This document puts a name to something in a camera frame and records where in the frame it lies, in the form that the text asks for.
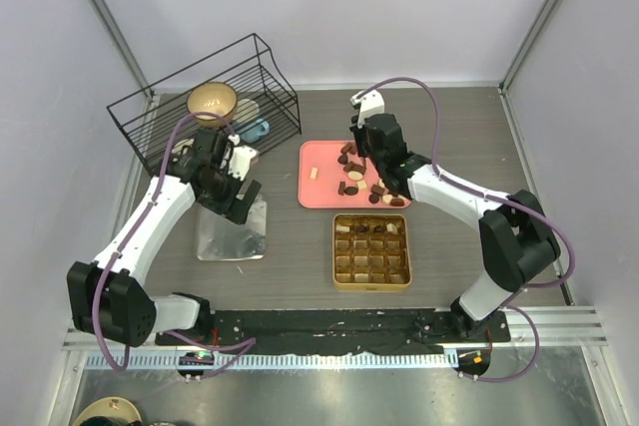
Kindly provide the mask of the pink tray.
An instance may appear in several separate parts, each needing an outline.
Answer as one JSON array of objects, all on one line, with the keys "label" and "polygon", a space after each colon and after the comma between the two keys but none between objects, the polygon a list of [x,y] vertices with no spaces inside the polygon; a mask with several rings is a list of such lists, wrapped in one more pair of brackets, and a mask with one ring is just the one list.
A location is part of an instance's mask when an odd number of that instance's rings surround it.
[{"label": "pink tray", "polygon": [[298,200],[307,209],[405,209],[353,141],[308,141],[300,148]]}]

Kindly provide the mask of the gold chocolate box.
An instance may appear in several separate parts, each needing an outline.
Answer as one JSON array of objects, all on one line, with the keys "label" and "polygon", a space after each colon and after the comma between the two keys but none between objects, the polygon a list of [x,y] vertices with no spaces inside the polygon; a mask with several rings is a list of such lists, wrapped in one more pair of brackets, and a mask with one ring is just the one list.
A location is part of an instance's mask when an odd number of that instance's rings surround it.
[{"label": "gold chocolate box", "polygon": [[340,291],[401,292],[412,282],[400,214],[345,214],[332,221],[332,281]]}]

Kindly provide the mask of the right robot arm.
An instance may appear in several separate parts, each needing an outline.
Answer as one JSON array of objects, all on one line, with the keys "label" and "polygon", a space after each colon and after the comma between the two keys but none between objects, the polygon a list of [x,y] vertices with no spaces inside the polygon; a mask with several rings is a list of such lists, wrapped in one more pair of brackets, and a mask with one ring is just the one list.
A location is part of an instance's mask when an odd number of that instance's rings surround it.
[{"label": "right robot arm", "polygon": [[478,232],[483,273],[450,305],[456,337],[482,334],[493,313],[550,266],[561,253],[538,198],[481,189],[407,148],[395,115],[351,118],[357,153],[368,159],[390,194],[441,210]]}]

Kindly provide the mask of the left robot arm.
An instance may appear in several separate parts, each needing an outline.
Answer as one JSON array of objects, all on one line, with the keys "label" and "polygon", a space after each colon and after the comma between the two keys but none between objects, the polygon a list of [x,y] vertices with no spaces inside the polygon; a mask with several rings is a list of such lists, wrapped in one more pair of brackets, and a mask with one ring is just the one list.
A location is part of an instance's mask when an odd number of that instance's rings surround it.
[{"label": "left robot arm", "polygon": [[193,205],[235,224],[247,221],[261,185],[246,177],[257,150],[237,135],[199,130],[171,142],[137,208],[114,239],[89,263],[67,274],[75,328],[129,347],[149,336],[178,331],[190,344],[213,331],[208,300],[189,293],[151,297],[144,288],[150,267],[169,233]]}]

